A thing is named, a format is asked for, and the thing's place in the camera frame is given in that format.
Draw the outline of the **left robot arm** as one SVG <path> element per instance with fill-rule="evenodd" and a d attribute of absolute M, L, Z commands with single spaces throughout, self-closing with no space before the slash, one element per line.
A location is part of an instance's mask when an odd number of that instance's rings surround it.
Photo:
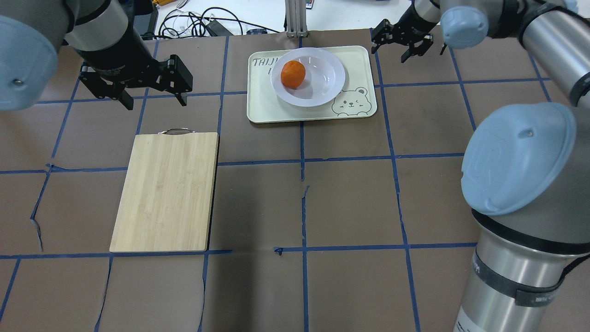
<path fill-rule="evenodd" d="M 156 60 L 118 0 L 3 0 L 0 107 L 20 111 L 40 99 L 62 46 L 83 59 L 79 80 L 97 99 L 134 102 L 127 88 L 151 88 L 187 105 L 193 76 L 178 55 Z"/>

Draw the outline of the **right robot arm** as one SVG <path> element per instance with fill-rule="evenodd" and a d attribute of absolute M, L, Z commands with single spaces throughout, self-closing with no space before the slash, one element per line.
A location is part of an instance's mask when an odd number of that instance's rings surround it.
<path fill-rule="evenodd" d="M 589 258 L 589 21 L 575 0 L 413 0 L 372 32 L 372 53 L 423 55 L 514 37 L 569 106 L 513 104 L 487 116 L 463 157 L 461 188 L 481 227 L 455 332 L 535 332 L 564 279 Z"/>

